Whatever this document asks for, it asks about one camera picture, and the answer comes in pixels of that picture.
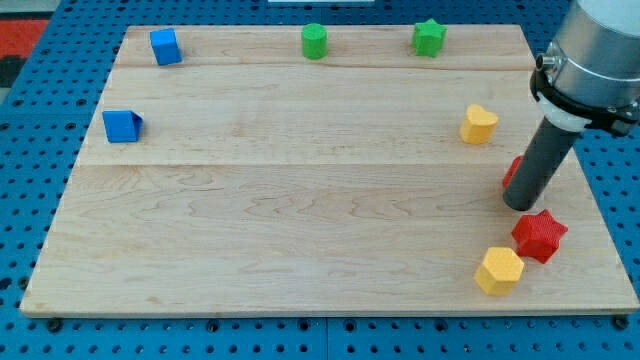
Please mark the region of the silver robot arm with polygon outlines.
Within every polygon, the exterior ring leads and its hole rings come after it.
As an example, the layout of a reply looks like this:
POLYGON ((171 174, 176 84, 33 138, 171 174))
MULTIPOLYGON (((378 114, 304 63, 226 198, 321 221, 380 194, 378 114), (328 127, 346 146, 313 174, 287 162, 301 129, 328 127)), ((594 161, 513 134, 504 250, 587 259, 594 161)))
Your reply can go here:
POLYGON ((639 0, 572 1, 530 89, 561 130, 627 135, 639 123, 639 0))

